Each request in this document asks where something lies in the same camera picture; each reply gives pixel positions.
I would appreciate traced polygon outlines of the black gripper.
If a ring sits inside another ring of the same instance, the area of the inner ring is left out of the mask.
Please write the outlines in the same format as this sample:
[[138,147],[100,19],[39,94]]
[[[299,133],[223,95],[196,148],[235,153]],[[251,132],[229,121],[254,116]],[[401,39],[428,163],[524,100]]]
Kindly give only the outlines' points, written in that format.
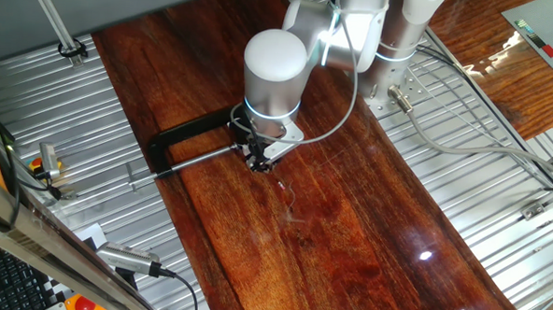
[[248,140],[244,155],[247,159],[247,167],[251,172],[270,173],[278,165],[278,160],[268,160],[265,156],[266,145],[262,138],[255,139],[251,137]]

